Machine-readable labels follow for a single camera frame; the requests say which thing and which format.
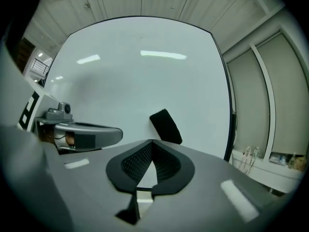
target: black railing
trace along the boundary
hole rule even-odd
[[[46,75],[49,70],[49,67],[38,59],[34,59],[33,63],[31,64],[31,68],[43,75]]]

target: ceiling light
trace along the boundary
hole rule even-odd
[[[154,52],[154,51],[140,51],[142,56],[155,56],[155,57],[165,57],[165,58],[174,58],[174,59],[186,59],[187,56],[178,54],[178,53],[169,53],[169,52]]]
[[[90,57],[80,59],[80,60],[78,60],[76,62],[78,64],[85,64],[85,63],[88,63],[88,62],[91,62],[91,61],[94,61],[94,60],[99,60],[99,59],[100,59],[99,55],[92,55]]]

